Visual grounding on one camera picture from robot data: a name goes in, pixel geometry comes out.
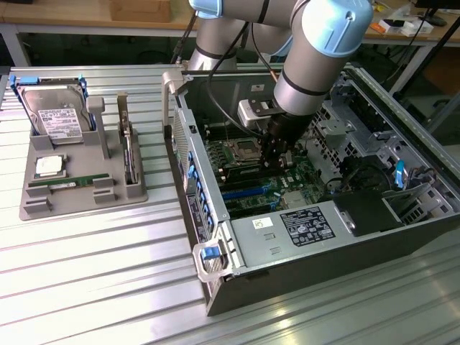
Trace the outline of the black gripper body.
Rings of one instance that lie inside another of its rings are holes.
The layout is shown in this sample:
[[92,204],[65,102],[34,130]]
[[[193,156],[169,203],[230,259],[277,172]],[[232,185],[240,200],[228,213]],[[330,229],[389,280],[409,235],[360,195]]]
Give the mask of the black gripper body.
[[311,115],[275,114],[267,124],[262,138],[263,151],[288,151],[305,133]]

